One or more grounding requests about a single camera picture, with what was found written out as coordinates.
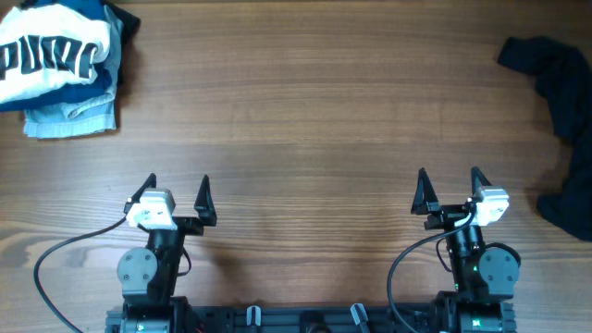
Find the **black fabric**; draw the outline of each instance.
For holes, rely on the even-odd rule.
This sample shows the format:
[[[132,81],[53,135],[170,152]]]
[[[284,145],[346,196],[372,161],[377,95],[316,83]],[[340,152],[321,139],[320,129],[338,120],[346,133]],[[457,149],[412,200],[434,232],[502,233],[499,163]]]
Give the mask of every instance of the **black fabric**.
[[[577,48],[547,37],[511,37],[498,63],[536,76],[555,135],[573,145],[562,193],[539,196],[536,208],[552,224],[592,241],[592,72],[586,59]]]
[[[131,15],[129,12],[119,8],[118,6],[111,4],[108,1],[104,1],[103,3],[109,6],[109,9],[113,11],[113,14],[115,14],[115,16],[117,16],[117,18],[123,23],[123,30],[121,31],[121,52],[123,53],[126,44],[128,44],[133,34],[136,33],[138,28],[140,28],[141,21],[139,18]],[[119,66],[119,71],[117,72],[117,76],[119,77],[117,85],[123,84],[122,68],[123,65]]]

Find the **folded clothing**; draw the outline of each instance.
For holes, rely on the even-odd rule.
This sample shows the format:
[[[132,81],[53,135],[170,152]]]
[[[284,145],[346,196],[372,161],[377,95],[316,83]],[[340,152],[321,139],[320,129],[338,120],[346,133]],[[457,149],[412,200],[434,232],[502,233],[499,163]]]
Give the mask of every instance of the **folded clothing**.
[[[117,72],[121,64],[120,34],[123,23],[105,6],[105,18],[111,24],[111,49],[105,61],[112,82],[105,93],[88,101],[59,103],[25,110],[24,133],[40,139],[65,138],[114,130],[116,128],[114,100]]]
[[[0,112],[24,110],[28,107],[37,108],[56,103],[79,103],[89,98],[97,97],[105,93],[111,85],[111,75],[105,69],[103,63],[95,64],[94,69],[99,73],[91,84],[65,84],[62,88],[46,92],[40,96],[25,100],[18,100],[0,104]]]
[[[103,6],[109,6],[111,11],[117,16],[117,18],[123,22],[123,31],[121,32],[121,45],[125,47],[128,43],[128,40],[131,39],[131,36],[136,32],[138,27],[140,27],[141,20],[127,11],[119,8],[118,6],[113,5],[112,3],[106,0],[25,0],[20,4],[21,8],[29,8],[32,6],[45,6],[48,4],[59,3],[68,8],[75,10],[81,13],[87,19],[102,19],[105,20],[105,15],[103,12]],[[123,83],[123,75],[121,72],[121,68],[119,68],[118,72],[118,85]],[[81,102],[81,101],[68,101],[63,100],[62,102]]]
[[[573,145],[562,193],[541,195],[540,214],[575,237],[592,241],[592,71],[572,46],[536,37],[509,38],[498,63],[536,75],[536,92],[547,98],[555,135]]]
[[[0,103],[65,84],[91,84],[108,56],[110,26],[60,4],[13,8],[0,25]]]

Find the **wooden table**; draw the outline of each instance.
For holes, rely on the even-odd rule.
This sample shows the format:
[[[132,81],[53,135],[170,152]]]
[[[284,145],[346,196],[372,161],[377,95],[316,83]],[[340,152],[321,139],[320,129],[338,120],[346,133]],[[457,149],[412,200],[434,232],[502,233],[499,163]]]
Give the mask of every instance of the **wooden table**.
[[[207,173],[218,227],[186,246],[193,305],[385,304],[392,260],[432,232],[409,214],[426,167],[444,204],[480,166],[511,195],[484,230],[523,257],[520,332],[592,325],[592,244],[542,219],[571,150],[553,136],[533,80],[496,64],[511,35],[548,35],[590,59],[590,4],[395,1],[129,4],[119,129],[36,141],[0,115],[0,332],[65,332],[32,268],[66,238],[122,217],[150,172],[192,215]],[[50,256],[41,278],[60,310],[101,332],[122,303],[119,257],[145,235],[123,226]],[[408,256],[397,301],[452,288],[433,244]]]

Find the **folded shirt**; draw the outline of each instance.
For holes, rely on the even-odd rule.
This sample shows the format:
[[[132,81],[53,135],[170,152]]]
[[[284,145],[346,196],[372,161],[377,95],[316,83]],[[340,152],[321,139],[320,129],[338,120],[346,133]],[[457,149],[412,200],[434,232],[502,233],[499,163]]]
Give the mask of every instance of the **folded shirt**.
[[[61,5],[13,8],[0,25],[0,103],[67,83],[91,84],[109,53],[110,26]]]
[[[23,132],[29,137],[65,138],[116,128],[114,100],[117,92],[117,72],[121,64],[120,35],[123,23],[108,6],[105,6],[105,17],[112,27],[111,49],[105,61],[105,69],[113,78],[111,85],[103,95],[82,103],[59,103],[25,110]]]
[[[82,14],[87,19],[105,21],[105,12],[101,0],[30,0],[23,2],[20,7],[26,9],[52,4],[66,6]],[[97,72],[97,78],[91,84],[67,83],[59,89],[46,92],[38,97],[0,104],[0,112],[38,108],[56,103],[79,103],[100,96],[111,85],[111,76],[103,63],[95,64],[94,69]]]

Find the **black cable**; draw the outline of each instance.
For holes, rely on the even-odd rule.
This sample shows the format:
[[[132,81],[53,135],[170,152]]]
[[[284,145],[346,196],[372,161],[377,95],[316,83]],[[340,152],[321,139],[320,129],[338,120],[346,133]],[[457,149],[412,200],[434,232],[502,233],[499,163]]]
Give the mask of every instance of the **black cable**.
[[[68,328],[70,328],[72,331],[77,332],[77,333],[83,333],[79,328],[75,327],[74,324],[70,323],[63,314],[61,314],[56,306],[52,303],[52,301],[49,299],[49,297],[47,297],[47,294],[45,293],[45,290],[43,290],[43,286],[41,285],[41,281],[39,280],[39,268],[41,267],[41,263],[43,262],[43,259],[45,259],[49,254],[51,254],[53,251],[66,246],[68,244],[71,244],[75,241],[81,241],[81,240],[85,240],[88,239],[90,237],[94,237],[100,234],[104,234],[107,231],[111,231],[114,228],[119,227],[121,224],[123,224],[126,221],[126,218],[123,217],[121,220],[119,220],[119,222],[117,222],[116,224],[95,231],[95,232],[91,232],[88,233],[86,235],[82,235],[82,236],[78,236],[78,237],[74,237],[71,238],[69,240],[64,240],[62,242],[60,242],[57,245],[52,246],[51,248],[49,248],[49,250],[45,251],[40,257],[39,259],[37,259],[37,263],[35,263],[35,268],[33,268],[33,279],[35,280],[35,287],[37,287],[37,291],[39,291],[39,294],[41,295],[41,297],[43,298],[43,300],[45,301],[45,304],[47,304],[47,306],[49,307],[49,309],[54,313],[54,315],[56,317],[59,318],[59,320],[61,320]]]
[[[395,301],[392,298],[392,277],[395,274],[395,269],[397,268],[397,265],[401,262],[401,260],[403,260],[405,255],[409,254],[411,251],[415,250],[416,248],[426,244],[427,242],[435,241],[435,240],[438,240],[441,238],[448,237],[450,235],[454,235],[455,233],[457,233],[465,228],[468,228],[471,225],[471,222],[473,222],[473,218],[475,217],[475,212],[473,211],[473,209],[470,214],[471,215],[469,216],[469,219],[466,222],[464,222],[460,227],[458,227],[454,230],[451,230],[451,231],[446,231],[446,232],[442,232],[442,233],[439,233],[434,236],[427,237],[425,239],[418,241],[414,245],[408,247],[405,251],[403,251],[401,254],[399,254],[397,259],[395,259],[395,261],[392,263],[392,266],[390,267],[390,270],[388,272],[388,280],[387,280],[388,304],[390,305],[390,310],[392,310],[392,313],[395,314],[397,319],[402,324],[404,324],[412,333],[419,333],[419,332],[417,332],[413,327],[411,327],[411,325],[409,325],[405,321],[405,319],[403,319],[403,317],[401,316],[399,311],[397,311],[397,306],[395,306]]]
[[[185,259],[187,259],[187,264],[189,264],[189,268],[187,268],[187,271],[185,271],[183,273],[177,273],[177,277],[185,277],[186,275],[189,274],[189,272],[191,272],[191,259],[189,257],[189,254],[187,253],[187,250],[185,250],[184,246],[183,246],[183,255],[185,256]]]
[[[147,228],[144,228],[142,225],[138,225],[138,228],[145,233],[150,233],[150,230],[148,230]],[[183,255],[185,256],[185,259],[187,259],[187,264],[189,264],[189,268],[187,269],[186,272],[183,272],[183,273],[177,272],[177,278],[178,277],[185,277],[186,275],[189,274],[189,272],[191,272],[191,258],[189,257],[187,250],[185,250],[185,246],[183,246]]]
[[[440,242],[444,241],[444,239],[439,239],[436,242],[436,254],[438,255],[438,259],[440,260],[440,263],[444,266],[444,269],[446,269],[447,272],[452,273],[452,270],[450,268],[448,268],[448,266],[446,265],[446,263],[444,262],[444,259],[442,259],[442,256],[440,255]]]

